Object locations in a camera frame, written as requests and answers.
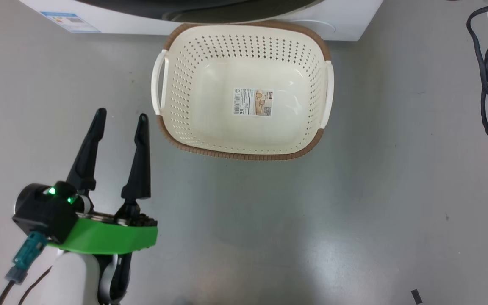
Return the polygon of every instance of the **plastic basket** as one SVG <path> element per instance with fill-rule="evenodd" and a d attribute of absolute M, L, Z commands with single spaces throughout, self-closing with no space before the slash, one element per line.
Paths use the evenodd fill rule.
<path fill-rule="evenodd" d="M 221 158 L 306 154 L 323 135 L 333 93 L 324 41 L 305 27 L 272 21 L 181 25 L 152 73 L 153 108 L 165 137 L 180 149 Z"/>

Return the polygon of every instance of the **concrete floor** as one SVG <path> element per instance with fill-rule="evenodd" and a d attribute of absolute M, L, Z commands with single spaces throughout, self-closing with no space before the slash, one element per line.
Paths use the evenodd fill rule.
<path fill-rule="evenodd" d="M 331 120 L 298 160 L 194 155 L 153 125 L 153 198 L 141 206 L 159 240 L 133 256 L 122 304 L 412 305 L 413 289 L 424 304 L 488 304 L 488 139 L 465 29 L 484 5 L 385 0 L 359 42 L 329 42 Z M 485 23 L 475 21 L 483 45 Z M 164 40 L 67 33 L 0 0 L 0 292 L 25 237 L 10 220 L 16 196 L 66 177 L 99 107 L 108 120 L 92 198 L 103 212 L 122 203 Z"/>

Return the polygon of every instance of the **product label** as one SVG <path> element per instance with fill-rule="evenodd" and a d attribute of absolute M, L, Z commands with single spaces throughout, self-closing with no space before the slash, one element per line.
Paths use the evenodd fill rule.
<path fill-rule="evenodd" d="M 70 12 L 42 11 L 41 14 L 71 33 L 101 33 L 79 16 Z"/>
<path fill-rule="evenodd" d="M 274 93 L 267 89 L 235 88 L 233 114 L 237 116 L 272 116 Z"/>

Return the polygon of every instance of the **basket rim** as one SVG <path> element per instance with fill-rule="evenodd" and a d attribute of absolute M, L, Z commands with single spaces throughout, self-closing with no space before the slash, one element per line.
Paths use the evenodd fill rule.
<path fill-rule="evenodd" d="M 321 53 L 323 54 L 324 60 L 326 61 L 331 60 L 331 53 L 329 52 L 329 48 L 327 47 L 325 41 L 321 38 L 321 36 L 319 36 L 313 30 L 308 29 L 307 27 L 304 27 L 302 25 L 295 25 L 293 23 L 286 23 L 280 21 L 261 21 L 261 22 L 253 22 L 253 23 L 241 23 L 238 25 L 244 25 L 244 26 L 250 25 L 252 27 L 274 28 L 274 29 L 282 29 L 286 31 L 294 31 L 297 33 L 303 33 L 304 35 L 312 38 L 317 43 L 318 47 L 321 49 Z M 174 40 L 176 40 L 176 37 L 178 37 L 181 33 L 186 31 L 187 29 L 194 28 L 194 27 L 204 27 L 204 26 L 222 27 L 227 25 L 196 25 L 196 24 L 184 23 L 179 27 L 177 27 L 174 31 L 172 31 L 172 33 L 167 38 L 165 45 L 163 45 L 163 49 L 169 50 Z"/>
<path fill-rule="evenodd" d="M 323 131 L 324 131 L 324 129 L 322 128 L 318 129 L 316 135 L 314 136 L 312 141 L 310 141 L 310 143 L 306 145 L 306 147 L 304 147 L 299 151 L 292 152 L 291 154 L 258 155 L 258 154 L 237 154 L 234 152 L 223 152 L 223 151 L 204 149 L 204 148 L 186 145 L 176 140 L 174 137 L 172 137 L 172 135 L 169 133 L 169 130 L 167 130 L 167 127 L 165 127 L 163 116 L 157 116 L 157 125 L 159 125 L 159 129 L 161 129 L 161 133 L 163 134 L 165 139 L 167 139 L 172 145 L 176 146 L 179 149 L 190 151 L 195 154 L 207 155 L 207 156 L 213 156 L 219 158 L 237 159 L 237 160 L 262 160 L 262 161 L 292 160 L 298 157 L 302 157 L 304 156 L 304 154 L 310 152 L 310 150 L 312 150 L 317 145 L 317 143 L 319 143 L 321 137 L 323 136 Z"/>
<path fill-rule="evenodd" d="M 308 29 L 306 27 L 303 27 L 301 25 L 294 25 L 292 23 L 286 23 L 286 22 L 279 22 L 279 21 L 261 21 L 261 22 L 254 22 L 254 23 L 242 23 L 238 25 L 250 25 L 254 27 L 266 27 L 266 28 L 276 28 L 276 29 L 283 29 L 287 31 L 295 31 L 297 33 L 303 33 L 306 36 L 309 36 L 314 40 L 318 47 L 320 48 L 323 58 L 325 61 L 330 61 L 331 60 L 331 53 L 329 52 L 329 48 L 325 44 L 325 41 L 313 30 Z M 196 24 L 190 24 L 190 23 L 184 23 L 177 27 L 167 38 L 167 41 L 165 42 L 165 45 L 163 46 L 163 50 L 169 50 L 170 47 L 172 46 L 172 43 L 174 40 L 176 40 L 176 37 L 178 37 L 181 33 L 184 31 L 194 28 L 194 27 L 203 27 L 203 26 L 213 26 L 213 25 L 196 25 Z M 219 158 L 228 158 L 228 159 L 236 159 L 236 160 L 258 160 L 258 161 L 279 161 L 279 160 L 292 160 L 299 158 L 301 156 L 304 156 L 304 154 L 307 154 L 312 150 L 321 137 L 323 136 L 324 129 L 320 128 L 317 130 L 316 135 L 314 138 L 306 145 L 304 148 L 302 148 L 299 151 L 293 152 L 291 154 L 272 154 L 272 155 L 257 155 L 257 154 L 237 154 L 234 152 L 223 152 L 223 151 L 217 151 L 217 150 L 211 150 L 211 149 L 204 149 L 204 148 L 199 148 L 199 147 L 194 147 L 191 145 L 186 145 L 183 144 L 182 142 L 176 140 L 172 135 L 169 133 L 169 130 L 167 127 L 165 127 L 165 122 L 163 120 L 163 116 L 157 115 L 157 124 L 159 125 L 159 129 L 161 130 L 161 133 L 163 133 L 163 136 L 175 147 L 178 147 L 179 149 L 185 150 L 185 151 L 190 151 L 195 154 L 201 154 L 201 155 L 207 155 L 207 156 L 213 156 L 213 157 L 219 157 Z"/>

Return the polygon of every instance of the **wire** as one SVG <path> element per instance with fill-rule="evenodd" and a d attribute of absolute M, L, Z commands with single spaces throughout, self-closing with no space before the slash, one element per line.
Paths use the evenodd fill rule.
<path fill-rule="evenodd" d="M 487 112 L 485 109 L 485 100 L 487 98 L 487 93 L 485 92 L 485 89 L 482 89 L 482 98 L 481 98 L 481 115 L 482 115 L 482 123 L 483 127 L 485 128 L 485 133 L 487 134 L 488 137 L 488 121 L 487 121 Z"/>
<path fill-rule="evenodd" d="M 480 41 L 478 40 L 478 37 L 474 30 L 472 29 L 472 19 L 476 17 L 477 15 L 483 14 L 488 12 L 488 6 L 484 8 L 480 8 L 470 14 L 468 17 L 468 20 L 466 21 L 466 29 L 468 30 L 468 33 L 470 33 L 470 36 L 472 36 L 472 41 L 474 43 L 474 50 L 476 51 L 476 58 L 478 60 L 478 65 L 480 66 L 480 77 L 482 81 L 482 87 L 487 88 L 487 74 L 486 74 L 486 69 L 485 69 L 485 62 L 483 60 L 483 56 L 481 54 L 481 48 L 480 48 Z"/>
<path fill-rule="evenodd" d="M 480 66 L 480 78 L 482 82 L 482 92 L 481 92 L 481 116 L 482 116 L 482 123 L 483 123 L 483 128 L 485 128 L 485 133 L 488 137 L 488 121 L 487 121 L 487 112 L 485 108 L 485 101 L 487 99 L 488 95 L 488 78 L 487 78 L 487 70 L 485 67 L 485 61 L 483 59 L 482 53 L 481 53 L 481 48 L 480 48 L 480 41 L 478 40 L 478 37 L 474 30 L 472 29 L 472 19 L 476 17 L 477 15 L 483 14 L 488 12 L 488 6 L 484 8 L 480 8 L 476 11 L 474 11 L 470 16 L 468 17 L 468 20 L 466 21 L 466 29 L 468 30 L 468 33 L 470 33 L 470 36 L 472 36 L 472 41 L 474 43 L 474 50 L 476 52 L 476 58 L 478 60 L 478 65 Z"/>
<path fill-rule="evenodd" d="M 1 293 L 1 295 L 0 295 L 0 305 L 2 305 L 3 302 L 5 301 L 5 298 L 8 295 L 8 292 L 10 291 L 10 289 L 12 288 L 12 286 L 14 286 L 14 280 L 10 280 L 8 282 L 7 286 L 5 287 L 5 289 L 3 290 L 3 292 Z"/>
<path fill-rule="evenodd" d="M 31 290 L 33 290 L 33 288 L 35 288 L 35 286 L 37 286 L 37 284 L 39 284 L 41 282 L 41 280 L 45 276 L 47 276 L 47 274 L 50 272 L 50 269 L 52 269 L 52 267 L 48 268 L 43 274 L 41 274 L 41 276 L 39 276 L 39 278 L 33 284 L 31 284 L 31 286 L 29 286 L 29 288 L 25 291 L 24 295 L 20 299 L 18 305 L 22 305 L 24 303 L 25 298 L 28 297 L 28 295 L 31 292 Z"/>

